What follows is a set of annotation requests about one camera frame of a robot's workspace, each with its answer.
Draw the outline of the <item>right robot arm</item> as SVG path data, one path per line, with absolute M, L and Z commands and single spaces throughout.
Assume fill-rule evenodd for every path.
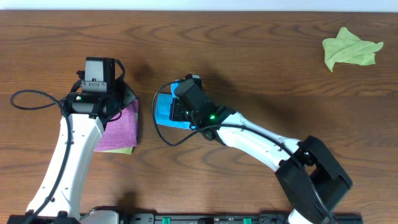
M 170 119 L 187 121 L 205 139 L 239 149 L 272 169 L 294 208 L 289 223 L 337 223 L 333 210 L 353 183 L 320 139 L 278 135 L 210 100 L 174 98 Z

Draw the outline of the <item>blue microfiber cloth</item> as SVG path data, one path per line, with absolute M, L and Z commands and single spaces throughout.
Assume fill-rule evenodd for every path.
M 159 93 L 155 104 L 155 120 L 156 123 L 163 126 L 179 129 L 190 129 L 190 123 L 185 121 L 172 121 L 170 119 L 170 109 L 172 100 L 177 97 L 174 95 L 174 89 L 178 87 L 178 83 L 170 86 L 171 93 Z

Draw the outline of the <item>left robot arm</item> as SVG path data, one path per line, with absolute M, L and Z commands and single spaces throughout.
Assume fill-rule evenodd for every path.
M 108 122 L 121 117 L 135 95 L 128 84 L 117 81 L 82 81 L 82 91 L 54 100 L 62 119 L 60 133 L 45 177 L 23 215 L 10 215 L 9 223 L 83 223 L 101 219 L 117 223 L 117 212 L 83 218 L 80 201 L 93 153 Z

